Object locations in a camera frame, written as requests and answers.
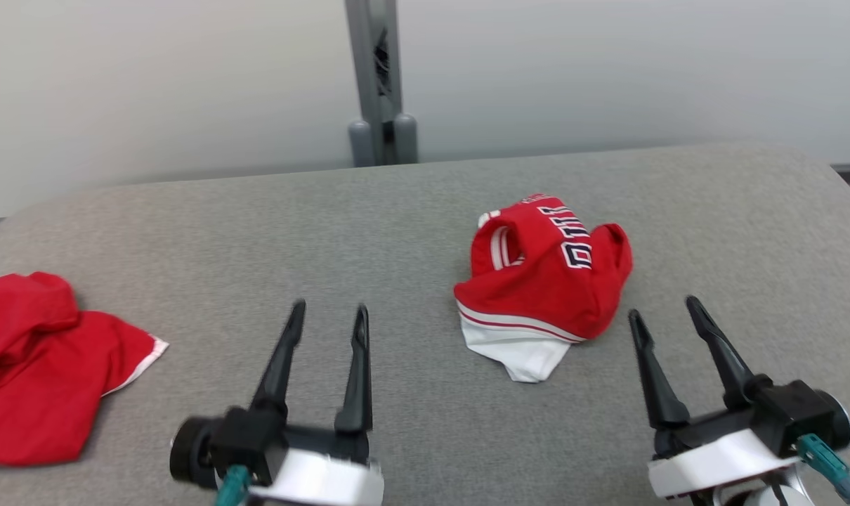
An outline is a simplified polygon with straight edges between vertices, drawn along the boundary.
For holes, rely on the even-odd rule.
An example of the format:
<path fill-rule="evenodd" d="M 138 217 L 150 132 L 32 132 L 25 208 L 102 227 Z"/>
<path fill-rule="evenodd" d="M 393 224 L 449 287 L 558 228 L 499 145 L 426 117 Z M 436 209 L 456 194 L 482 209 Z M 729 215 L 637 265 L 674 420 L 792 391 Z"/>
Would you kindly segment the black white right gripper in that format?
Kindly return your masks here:
<path fill-rule="evenodd" d="M 713 356 L 727 409 L 691 420 L 654 355 L 640 311 L 628 313 L 648 422 L 656 430 L 648 478 L 656 496 L 720 502 L 726 488 L 758 479 L 764 486 L 738 502 L 807 502 L 800 475 L 810 467 L 850 502 L 850 467 L 839 451 L 850 444 L 843 407 L 801 381 L 774 385 L 754 374 L 726 333 L 694 295 L 685 298 L 695 331 Z"/>

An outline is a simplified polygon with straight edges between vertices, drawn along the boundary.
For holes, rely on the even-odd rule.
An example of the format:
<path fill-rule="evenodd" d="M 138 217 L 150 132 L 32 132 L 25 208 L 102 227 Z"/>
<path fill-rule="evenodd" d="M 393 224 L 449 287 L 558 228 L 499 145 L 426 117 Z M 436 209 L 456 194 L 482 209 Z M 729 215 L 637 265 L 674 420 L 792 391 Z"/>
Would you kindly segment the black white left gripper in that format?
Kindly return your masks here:
<path fill-rule="evenodd" d="M 251 410 L 188 417 L 169 445 L 176 481 L 214 492 L 216 505 L 380 505 L 384 475 L 370 460 L 372 429 L 370 313 L 361 304 L 351 336 L 351 368 L 335 430 L 290 426 L 286 417 L 294 350 L 306 300 L 294 301 Z"/>

